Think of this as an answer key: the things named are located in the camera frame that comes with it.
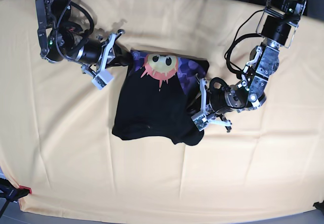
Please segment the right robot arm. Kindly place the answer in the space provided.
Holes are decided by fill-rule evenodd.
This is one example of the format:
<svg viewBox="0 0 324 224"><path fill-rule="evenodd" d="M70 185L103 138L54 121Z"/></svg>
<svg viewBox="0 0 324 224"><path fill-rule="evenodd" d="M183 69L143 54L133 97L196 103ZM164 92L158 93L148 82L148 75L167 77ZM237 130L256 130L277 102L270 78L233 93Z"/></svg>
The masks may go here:
<svg viewBox="0 0 324 224"><path fill-rule="evenodd" d="M91 15L72 0L36 0L40 56L52 64L67 60L81 66L84 74L95 78L117 66L129 66L133 59L116 40L120 29L107 40L92 39L95 24Z"/></svg>

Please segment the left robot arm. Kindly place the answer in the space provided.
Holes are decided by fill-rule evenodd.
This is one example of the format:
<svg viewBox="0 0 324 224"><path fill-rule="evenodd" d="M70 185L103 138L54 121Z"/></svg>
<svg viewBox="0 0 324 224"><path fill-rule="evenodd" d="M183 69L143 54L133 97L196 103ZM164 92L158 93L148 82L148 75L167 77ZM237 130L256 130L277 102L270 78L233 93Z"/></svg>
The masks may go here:
<svg viewBox="0 0 324 224"><path fill-rule="evenodd" d="M200 109L195 109L191 117L199 131L209 124L217 124L230 132L231 121L225 117L227 112L257 110L265 103L266 85L279 66L279 49L291 46L306 3L307 0L267 0L258 23L262 29L234 38L224 57L238 83L229 85L219 77L210 81L199 79ZM263 41L251 51L244 68L234 69L231 54L248 38L262 38Z"/></svg>

